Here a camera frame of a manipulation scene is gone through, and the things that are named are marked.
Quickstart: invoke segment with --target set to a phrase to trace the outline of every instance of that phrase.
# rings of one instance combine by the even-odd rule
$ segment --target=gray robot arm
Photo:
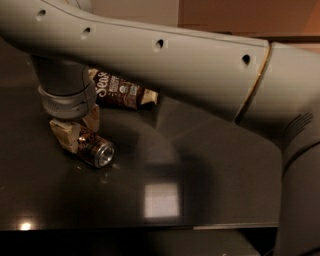
[[[283,155],[278,252],[320,251],[320,55],[265,40],[102,18],[64,0],[1,0],[0,35],[33,56],[45,108],[54,117],[81,118],[94,104],[89,64],[274,142]]]

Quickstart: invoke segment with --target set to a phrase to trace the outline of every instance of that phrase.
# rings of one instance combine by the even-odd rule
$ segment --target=metal cylinder
[[[77,155],[94,167],[106,166],[113,158],[114,145],[87,127],[81,126]]]

